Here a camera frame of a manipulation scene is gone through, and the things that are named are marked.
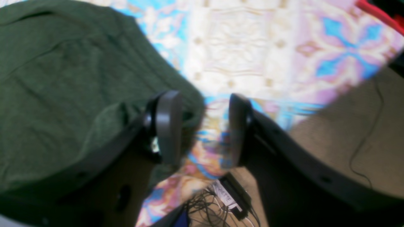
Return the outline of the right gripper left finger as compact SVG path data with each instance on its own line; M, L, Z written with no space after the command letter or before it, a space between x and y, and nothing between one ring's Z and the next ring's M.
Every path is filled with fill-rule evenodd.
M166 91L116 137L41 181L1 194L1 216L26 227L134 227L156 165L181 163L182 96Z

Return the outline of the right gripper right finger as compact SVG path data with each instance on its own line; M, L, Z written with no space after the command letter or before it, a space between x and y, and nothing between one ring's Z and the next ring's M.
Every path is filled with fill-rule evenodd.
M403 226L403 199L328 167L241 94L230 96L229 136L231 164L256 179L270 227Z

